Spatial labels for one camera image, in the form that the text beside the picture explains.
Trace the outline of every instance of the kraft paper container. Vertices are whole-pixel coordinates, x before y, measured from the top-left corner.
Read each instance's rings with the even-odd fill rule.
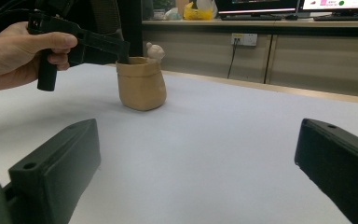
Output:
[[[131,57],[130,64],[116,63],[118,93],[121,103],[135,110],[151,110],[167,98],[159,63],[146,58]]]

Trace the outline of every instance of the white tabletop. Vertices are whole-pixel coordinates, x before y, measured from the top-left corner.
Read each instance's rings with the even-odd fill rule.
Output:
[[[0,91],[0,183],[64,127],[96,118],[103,162],[72,224],[350,223],[295,165],[303,118],[358,135],[358,104],[164,77],[167,101],[139,112],[116,68],[83,64]]]

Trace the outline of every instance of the computer monitor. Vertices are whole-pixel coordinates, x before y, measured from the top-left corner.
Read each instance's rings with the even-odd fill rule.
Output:
[[[233,15],[295,13],[298,0],[215,0],[222,18]]]
[[[298,11],[358,14],[358,0],[300,0]]]

